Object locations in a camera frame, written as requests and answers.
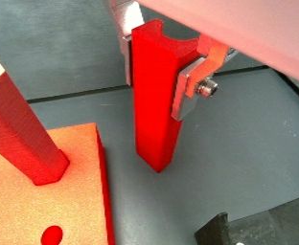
red hole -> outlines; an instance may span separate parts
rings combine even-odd
[[[49,226],[42,234],[42,245],[58,245],[62,240],[62,229],[58,226]]]

orange board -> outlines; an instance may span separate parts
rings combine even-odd
[[[41,245],[45,230],[57,226],[62,230],[59,245],[112,245],[103,149],[97,127],[87,123],[47,133],[70,161],[57,183],[34,186],[0,155],[0,244]]]

bolt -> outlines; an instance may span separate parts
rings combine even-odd
[[[217,83],[205,78],[202,81],[197,83],[196,93],[200,94],[204,98],[212,97],[217,90]]]

